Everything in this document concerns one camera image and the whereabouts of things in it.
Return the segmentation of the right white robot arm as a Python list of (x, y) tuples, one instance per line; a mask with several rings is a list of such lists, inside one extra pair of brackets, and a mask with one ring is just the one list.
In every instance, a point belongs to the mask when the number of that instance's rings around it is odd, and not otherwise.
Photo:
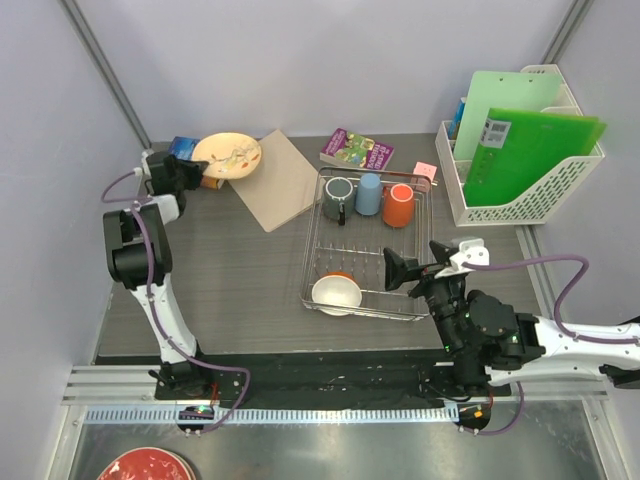
[(481, 238), (453, 244), (432, 241), (432, 264), (383, 250), (384, 287), (413, 286), (408, 295), (425, 300), (451, 366), (448, 377), (465, 395), (514, 382), (609, 380), (619, 389), (639, 386), (639, 321), (613, 326), (565, 325), (519, 313), (479, 290), (466, 289), (471, 272), (496, 270)]

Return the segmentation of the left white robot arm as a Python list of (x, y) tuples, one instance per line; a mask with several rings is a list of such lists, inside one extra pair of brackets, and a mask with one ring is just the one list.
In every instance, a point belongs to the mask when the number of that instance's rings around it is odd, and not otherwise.
[(173, 257), (165, 226), (184, 214), (187, 191), (200, 187), (206, 161), (182, 160), (147, 150), (141, 165), (112, 181), (101, 202), (129, 206), (103, 215), (106, 263), (114, 282), (138, 301), (160, 348), (160, 366), (149, 374), (166, 395), (200, 399), (213, 375), (178, 306), (171, 273)]

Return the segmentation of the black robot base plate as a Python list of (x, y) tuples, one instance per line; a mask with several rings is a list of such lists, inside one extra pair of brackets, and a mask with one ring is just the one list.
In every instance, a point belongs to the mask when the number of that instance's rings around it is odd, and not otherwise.
[(446, 400), (488, 394), (502, 387), (463, 387), (454, 382), (442, 350), (334, 351), (206, 355), (223, 366), (205, 371), (194, 385), (179, 384), (159, 356), (98, 356), (101, 366), (146, 366), (158, 400), (235, 401), (244, 409), (375, 410), (440, 407)]

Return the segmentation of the beige bird plate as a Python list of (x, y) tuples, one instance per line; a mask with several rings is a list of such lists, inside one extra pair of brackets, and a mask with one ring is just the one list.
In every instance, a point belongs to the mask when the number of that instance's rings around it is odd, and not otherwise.
[(236, 132), (217, 133), (203, 138), (191, 160), (208, 164), (204, 175), (222, 180), (241, 179), (260, 164), (262, 148), (254, 138)]

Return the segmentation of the orange white bowl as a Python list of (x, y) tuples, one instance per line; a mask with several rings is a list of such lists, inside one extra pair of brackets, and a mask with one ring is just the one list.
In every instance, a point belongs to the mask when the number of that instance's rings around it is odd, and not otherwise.
[(319, 310), (332, 316), (346, 316), (350, 309), (359, 308), (362, 292), (355, 279), (344, 272), (330, 272), (315, 282), (311, 290), (312, 301)]

